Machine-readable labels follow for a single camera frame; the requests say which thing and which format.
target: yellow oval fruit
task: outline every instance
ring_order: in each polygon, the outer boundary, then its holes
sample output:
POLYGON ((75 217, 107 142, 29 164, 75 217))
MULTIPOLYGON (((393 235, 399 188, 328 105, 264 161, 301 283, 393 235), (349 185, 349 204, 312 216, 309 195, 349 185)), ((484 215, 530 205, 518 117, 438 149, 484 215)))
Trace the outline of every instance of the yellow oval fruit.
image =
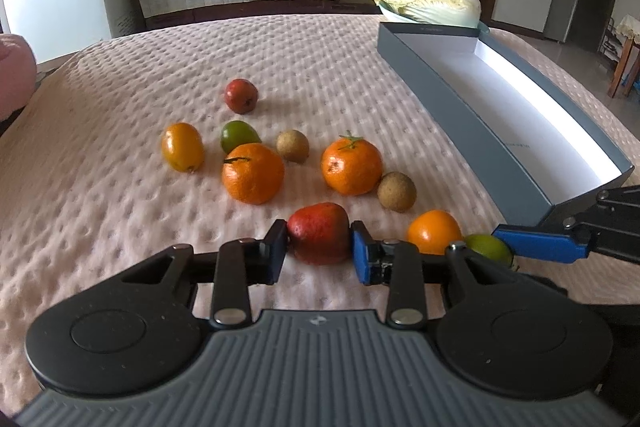
POLYGON ((185 122, 170 125, 162 133, 162 156, 178 172, 193 172, 204 163, 202 137, 185 122))

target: mandarin orange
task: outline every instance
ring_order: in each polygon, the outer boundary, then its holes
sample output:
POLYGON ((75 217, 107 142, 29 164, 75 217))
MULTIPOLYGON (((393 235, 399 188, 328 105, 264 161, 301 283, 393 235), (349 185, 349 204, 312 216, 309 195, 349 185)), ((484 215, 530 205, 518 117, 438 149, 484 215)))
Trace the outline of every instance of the mandarin orange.
POLYGON ((246 143, 233 149, 222 166, 222 183, 235 200, 263 204, 282 187, 284 163, 261 143, 246 143))
POLYGON ((343 196, 359 196, 376 187, 382 178, 382 156, 361 137, 340 136, 322 153, 324 181, 343 196))
POLYGON ((449 243, 462 241, 462 232, 451 214, 444 210, 430 210, 409 225, 406 240, 418 247, 420 253, 444 255, 449 243))

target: metal screw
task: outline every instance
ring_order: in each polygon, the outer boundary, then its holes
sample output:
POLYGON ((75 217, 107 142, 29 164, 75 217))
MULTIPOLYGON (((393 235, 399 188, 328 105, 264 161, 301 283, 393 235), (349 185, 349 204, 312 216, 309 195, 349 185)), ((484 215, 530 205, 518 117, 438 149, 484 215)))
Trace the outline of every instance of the metal screw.
POLYGON ((570 230, 575 226, 575 217, 574 216, 569 216, 567 217, 563 222, 562 222, 562 226, 564 227, 565 230, 570 230))
POLYGON ((424 316, 413 308, 400 308, 391 313, 391 320, 399 326, 411 326, 423 318, 424 316))
POLYGON ((453 243, 449 243, 449 248, 451 250, 462 250, 466 248, 466 243, 464 241, 454 241, 453 243))
POLYGON ((246 319, 246 313, 239 308, 222 308, 213 315, 213 320, 223 326, 234 326, 246 319))

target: gray box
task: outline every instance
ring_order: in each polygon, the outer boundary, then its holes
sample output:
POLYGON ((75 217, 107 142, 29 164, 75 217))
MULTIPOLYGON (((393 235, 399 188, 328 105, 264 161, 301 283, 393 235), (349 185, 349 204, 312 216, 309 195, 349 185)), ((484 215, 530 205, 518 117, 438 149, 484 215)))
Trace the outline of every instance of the gray box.
POLYGON ((477 29, 381 23, 378 52, 465 157, 510 225, 552 225, 634 169, 569 96, 477 29))

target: floor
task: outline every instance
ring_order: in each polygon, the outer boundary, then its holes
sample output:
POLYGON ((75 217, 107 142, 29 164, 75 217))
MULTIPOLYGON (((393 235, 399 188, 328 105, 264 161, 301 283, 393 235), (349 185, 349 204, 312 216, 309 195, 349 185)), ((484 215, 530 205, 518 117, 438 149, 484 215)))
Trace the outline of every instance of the floor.
POLYGON ((570 43, 560 44, 530 37, 523 37, 523 39, 589 89, 593 96, 600 100, 636 138, 640 139, 640 96, 633 89, 629 97, 625 98, 619 88, 615 98, 608 97, 607 88, 613 73, 604 67, 595 54, 570 43))

